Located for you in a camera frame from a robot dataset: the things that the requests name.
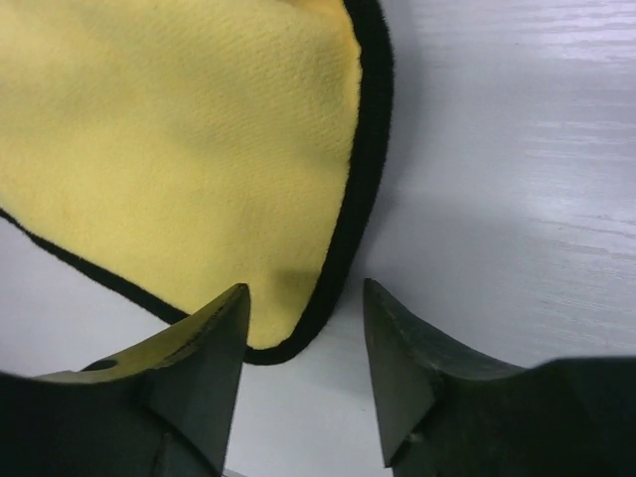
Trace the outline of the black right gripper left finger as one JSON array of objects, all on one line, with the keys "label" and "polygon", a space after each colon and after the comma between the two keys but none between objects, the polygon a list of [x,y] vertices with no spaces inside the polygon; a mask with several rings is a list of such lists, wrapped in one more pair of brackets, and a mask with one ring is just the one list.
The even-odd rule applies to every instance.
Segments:
[{"label": "black right gripper left finger", "polygon": [[1,377],[5,476],[219,476],[246,351],[237,284],[77,371]]}]

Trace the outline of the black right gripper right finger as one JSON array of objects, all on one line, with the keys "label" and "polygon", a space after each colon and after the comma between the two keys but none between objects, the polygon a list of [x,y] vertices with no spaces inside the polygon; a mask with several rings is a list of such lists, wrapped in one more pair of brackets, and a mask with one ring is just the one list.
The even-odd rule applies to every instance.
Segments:
[{"label": "black right gripper right finger", "polygon": [[635,361],[523,368],[418,318],[377,281],[364,327],[381,449],[396,476],[631,476]]}]

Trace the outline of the yellow and grey towel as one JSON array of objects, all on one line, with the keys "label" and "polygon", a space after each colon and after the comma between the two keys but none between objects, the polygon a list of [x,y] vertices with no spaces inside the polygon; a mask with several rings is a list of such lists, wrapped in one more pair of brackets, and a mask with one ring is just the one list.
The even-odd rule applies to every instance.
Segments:
[{"label": "yellow and grey towel", "polygon": [[377,1],[5,1],[1,216],[173,324],[249,286],[245,359],[332,316],[382,180]]}]

